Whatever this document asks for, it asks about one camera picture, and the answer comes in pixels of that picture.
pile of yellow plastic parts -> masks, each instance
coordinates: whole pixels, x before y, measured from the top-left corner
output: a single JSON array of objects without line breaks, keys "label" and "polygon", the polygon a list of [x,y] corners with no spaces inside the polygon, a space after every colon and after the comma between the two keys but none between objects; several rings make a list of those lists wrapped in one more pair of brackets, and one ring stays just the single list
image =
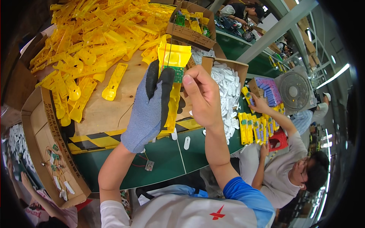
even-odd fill
[{"label": "pile of yellow plastic parts", "polygon": [[[71,119],[81,121],[97,81],[103,82],[112,65],[129,61],[137,49],[144,50],[142,61],[147,64],[158,58],[157,45],[171,37],[165,33],[174,9],[149,0],[72,0],[50,6],[57,29],[30,67],[35,73],[57,63],[36,87],[52,90],[62,126]],[[118,63],[102,93],[104,99],[114,100],[127,66]]]}]

hand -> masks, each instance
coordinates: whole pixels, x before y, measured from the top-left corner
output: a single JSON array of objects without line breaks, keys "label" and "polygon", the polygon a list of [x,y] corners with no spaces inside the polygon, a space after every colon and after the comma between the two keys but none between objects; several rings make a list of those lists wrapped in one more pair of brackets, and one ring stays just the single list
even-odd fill
[{"label": "hand", "polygon": [[14,172],[13,172],[13,162],[11,158],[8,158],[8,170],[9,170],[9,176],[11,180],[15,180]]},{"label": "hand", "polygon": [[223,126],[219,87],[204,68],[196,65],[187,70],[182,84],[191,98],[196,122],[205,128]]},{"label": "hand", "polygon": [[148,66],[137,88],[127,130],[120,136],[120,142],[132,153],[141,153],[166,123],[175,71],[168,67],[158,78],[158,63],[155,60]]},{"label": "hand", "polygon": [[257,97],[255,94],[251,93],[252,99],[255,102],[255,106],[249,105],[249,108],[258,112],[258,113],[264,113],[268,114],[270,110],[272,110],[268,104],[266,103],[266,100],[262,97]]},{"label": "hand", "polygon": [[24,187],[28,190],[28,192],[31,192],[32,190],[34,190],[33,185],[29,181],[27,174],[25,172],[21,172],[20,175],[22,176],[22,183],[23,183]]},{"label": "hand", "polygon": [[260,149],[260,158],[265,158],[269,155],[270,144],[262,145]]}]

red wire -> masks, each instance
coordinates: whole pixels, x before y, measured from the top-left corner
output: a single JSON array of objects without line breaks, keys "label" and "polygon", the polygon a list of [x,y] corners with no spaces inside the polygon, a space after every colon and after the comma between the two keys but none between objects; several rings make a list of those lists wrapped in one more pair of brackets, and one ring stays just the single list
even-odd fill
[{"label": "red wire", "polygon": [[[138,155],[138,156],[140,156],[140,155]],[[140,156],[141,158],[143,158],[143,159],[146,159],[147,161],[148,161],[148,159],[147,158],[145,158],[145,157],[142,157],[142,156]]]},{"label": "red wire", "polygon": [[[137,165],[135,165],[135,164],[133,164],[133,163],[132,163],[132,165],[137,166]],[[137,167],[145,167],[145,166],[137,166]]]}]

small circuit board with wires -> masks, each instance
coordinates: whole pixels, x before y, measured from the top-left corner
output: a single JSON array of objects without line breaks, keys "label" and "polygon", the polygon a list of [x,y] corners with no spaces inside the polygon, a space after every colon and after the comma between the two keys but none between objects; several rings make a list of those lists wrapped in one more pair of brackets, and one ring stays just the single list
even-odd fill
[{"label": "small circuit board with wires", "polygon": [[167,67],[171,67],[172,69],[175,70],[175,79],[174,82],[176,83],[182,83],[183,82],[183,76],[184,76],[184,68],[183,67],[179,67],[179,66],[166,66],[164,65],[163,69],[167,68]]}]

red plastic stool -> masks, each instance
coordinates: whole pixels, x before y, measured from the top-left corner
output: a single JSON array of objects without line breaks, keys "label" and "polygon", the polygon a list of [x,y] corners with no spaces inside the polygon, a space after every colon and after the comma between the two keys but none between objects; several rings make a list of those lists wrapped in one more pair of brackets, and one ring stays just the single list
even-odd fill
[{"label": "red plastic stool", "polygon": [[279,146],[273,147],[269,149],[269,152],[275,150],[281,150],[288,146],[287,136],[285,135],[284,131],[279,128],[277,132],[274,132],[274,135],[269,138],[270,145],[276,146],[279,143]]}]

